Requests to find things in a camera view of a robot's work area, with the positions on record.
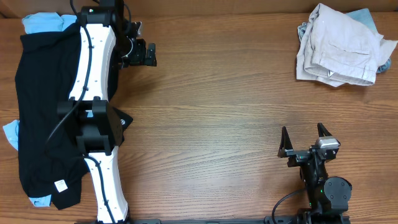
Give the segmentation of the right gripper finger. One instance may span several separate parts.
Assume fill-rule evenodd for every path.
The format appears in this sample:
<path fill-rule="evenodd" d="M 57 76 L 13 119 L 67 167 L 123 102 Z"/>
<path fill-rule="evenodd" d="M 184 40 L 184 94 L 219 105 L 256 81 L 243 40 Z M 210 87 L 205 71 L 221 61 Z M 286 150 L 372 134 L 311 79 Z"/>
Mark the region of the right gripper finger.
<path fill-rule="evenodd" d="M 285 126 L 283 126 L 282 132 L 281 132 L 280 146 L 279 146 L 277 156 L 279 158 L 289 157 L 293 153 L 293 151 L 294 151 L 294 149 L 293 149 L 292 143 L 290 141 L 289 134 L 287 132 L 287 128 Z"/>
<path fill-rule="evenodd" d="M 317 129 L 319 137 L 332 136 L 332 134 L 326 129 L 326 127 L 322 123 L 317 124 Z"/>

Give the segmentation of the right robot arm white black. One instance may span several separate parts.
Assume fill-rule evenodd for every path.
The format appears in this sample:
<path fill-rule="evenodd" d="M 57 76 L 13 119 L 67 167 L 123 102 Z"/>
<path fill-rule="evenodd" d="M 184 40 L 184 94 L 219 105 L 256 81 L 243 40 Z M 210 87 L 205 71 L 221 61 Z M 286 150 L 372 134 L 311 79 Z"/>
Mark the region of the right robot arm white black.
<path fill-rule="evenodd" d="M 330 177 L 325 164 L 336 158 L 341 146 L 322 123 L 317 124 L 318 139 L 307 151 L 294 150 L 284 126 L 281 131 L 281 140 L 278 157 L 288 159 L 289 167 L 300 168 L 300 178 L 305 184 L 304 189 L 296 190 L 280 199 L 272 209 L 273 223 L 283 220 L 287 223 L 311 224 L 350 224 L 349 216 L 343 213 L 348 211 L 348 202 L 351 198 L 352 185 L 342 177 Z M 276 208 L 286 199 L 306 192 L 309 208 L 301 208 L 294 216 L 275 216 Z"/>

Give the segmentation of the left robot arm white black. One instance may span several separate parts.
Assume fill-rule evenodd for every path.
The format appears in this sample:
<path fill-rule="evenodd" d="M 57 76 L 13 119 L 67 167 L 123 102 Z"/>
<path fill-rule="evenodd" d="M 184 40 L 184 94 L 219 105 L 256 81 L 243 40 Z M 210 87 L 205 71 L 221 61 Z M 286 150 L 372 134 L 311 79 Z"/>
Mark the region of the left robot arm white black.
<path fill-rule="evenodd" d="M 141 38 L 141 22 L 125 17 L 124 1 L 97 1 L 76 14 L 81 50 L 68 100 L 57 108 L 60 122 L 91 174 L 98 213 L 95 223 L 132 223 L 118 167 L 123 123 L 110 105 L 111 76 L 129 66 L 157 65 L 155 44 Z"/>

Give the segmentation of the beige cotton shorts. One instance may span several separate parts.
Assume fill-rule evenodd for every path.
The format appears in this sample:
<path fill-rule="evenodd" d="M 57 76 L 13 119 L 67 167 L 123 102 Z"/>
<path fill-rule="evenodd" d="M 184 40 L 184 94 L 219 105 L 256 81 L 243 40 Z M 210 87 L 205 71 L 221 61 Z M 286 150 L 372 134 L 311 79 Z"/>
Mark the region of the beige cotton shorts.
<path fill-rule="evenodd" d="M 397 46 L 378 31 L 322 3 L 311 12 L 297 53 L 296 78 L 338 87 L 370 86 Z"/>

